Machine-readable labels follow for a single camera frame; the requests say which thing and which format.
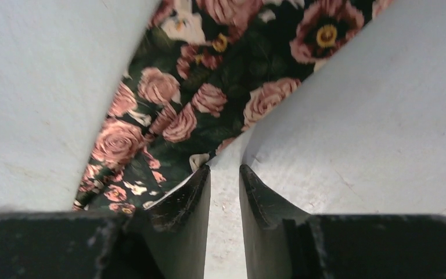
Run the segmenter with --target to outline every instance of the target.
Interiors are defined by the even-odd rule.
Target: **floral skirt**
[[[322,67],[393,0],[162,0],[74,210],[148,208]]]

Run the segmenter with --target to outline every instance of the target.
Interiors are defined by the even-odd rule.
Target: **yellow flower center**
[[[203,60],[203,55],[198,54],[198,55],[194,56],[194,59],[196,59],[196,65],[199,65],[199,63],[201,63],[201,60]]]
[[[129,208],[122,208],[122,212],[124,212],[125,214],[132,214],[132,210]]]
[[[228,47],[228,39],[223,34],[219,34],[218,38],[213,41],[213,48],[217,52],[223,52]]]
[[[324,25],[317,31],[317,44],[321,48],[333,47],[336,43],[336,38],[337,29],[332,24]]]

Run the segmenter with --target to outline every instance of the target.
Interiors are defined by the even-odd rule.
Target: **concrete floor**
[[[311,213],[446,214],[446,1],[397,2],[211,162],[206,278],[245,278],[242,162]],[[0,206],[70,208],[154,7],[129,3],[0,1]]]

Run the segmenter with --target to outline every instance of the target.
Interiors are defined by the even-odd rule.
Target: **pink rose print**
[[[207,49],[203,51],[201,63],[208,69],[216,69],[223,62],[222,55],[211,55]]]
[[[175,109],[170,104],[167,104],[149,127],[150,133],[160,135],[176,117]]]
[[[372,18],[376,18],[382,11],[387,9],[394,0],[377,0],[372,5]]]
[[[196,3],[216,23],[234,29],[233,34],[238,37],[232,38],[233,42],[240,38],[263,5],[262,0],[196,0]]]
[[[196,61],[197,45],[183,45],[180,48],[180,58],[177,59],[177,73],[186,80],[189,77],[190,64]]]
[[[214,117],[220,116],[226,102],[226,95],[221,89],[209,83],[203,84],[192,98],[192,104],[198,111],[211,113]]]
[[[73,211],[83,211],[83,208],[81,208],[77,205],[73,205]]]
[[[275,106],[295,91],[300,83],[300,80],[296,78],[285,77],[275,82],[264,83],[262,87],[252,91],[250,101],[243,112],[242,131],[248,130],[271,112]]]
[[[197,120],[192,105],[188,103],[177,118],[163,130],[163,138],[170,142],[180,142],[190,138],[196,128]]]
[[[133,214],[136,211],[136,207],[130,203],[111,203],[109,204],[109,209],[125,214]]]
[[[148,152],[148,148],[145,146],[142,149],[142,153],[145,156],[146,162],[149,165],[149,168],[152,170],[157,170],[160,168],[161,164],[160,161],[158,161],[157,159],[155,159],[149,152]]]
[[[80,192],[88,192],[95,189],[95,183],[89,180],[81,180],[80,187],[78,191]]]
[[[115,176],[112,178],[112,181],[119,182],[122,180],[123,177],[124,177],[124,168],[122,168],[115,174]]]
[[[106,191],[103,193],[107,199],[112,202],[122,202],[127,199],[127,194],[125,190],[120,188],[119,186],[111,185],[109,186],[110,191]]]
[[[160,183],[160,182],[165,182],[167,181],[165,179],[165,177],[163,177],[163,175],[161,173],[159,173],[158,171],[152,171],[154,179],[156,179],[156,182]]]
[[[364,25],[362,12],[350,1],[318,0],[304,12],[297,37],[290,42],[292,56],[300,63],[327,59],[351,40]]]
[[[103,128],[91,156],[111,168],[125,164],[136,154],[144,138],[141,128],[127,122],[109,118],[103,123]]]
[[[233,141],[235,140],[235,138],[227,138],[225,140],[223,140],[221,142],[221,144],[218,146],[218,148],[216,149],[216,155],[219,155],[221,153],[221,151],[223,151],[223,149],[225,149],[228,145],[230,145]]]
[[[88,164],[83,173],[83,180],[88,180],[90,178],[94,178],[103,167],[101,165]]]
[[[155,136],[153,134],[147,133],[145,135],[146,142],[151,143],[155,140]]]
[[[121,117],[128,110],[135,109],[137,106],[138,103],[134,99],[134,93],[132,93],[127,85],[120,83],[108,114],[110,116]]]
[[[174,2],[174,0],[161,0],[158,8],[153,13],[153,16],[148,23],[148,27],[152,28],[154,26],[158,26],[167,17],[169,17],[169,15],[172,14],[172,11],[174,10]]]
[[[141,98],[157,105],[168,104],[170,100],[180,103],[180,83],[174,76],[162,73],[154,67],[145,68],[141,75],[138,84]]]
[[[206,68],[214,70],[221,62],[223,62],[222,55],[212,55],[206,48],[199,54],[199,46],[184,45],[181,47],[181,56],[177,59],[177,73],[181,78],[186,80],[189,77],[191,64],[202,63]]]

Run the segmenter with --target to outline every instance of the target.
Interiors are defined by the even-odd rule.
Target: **floral fabric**
[[[265,117],[393,0],[162,0],[74,210],[147,208]]]

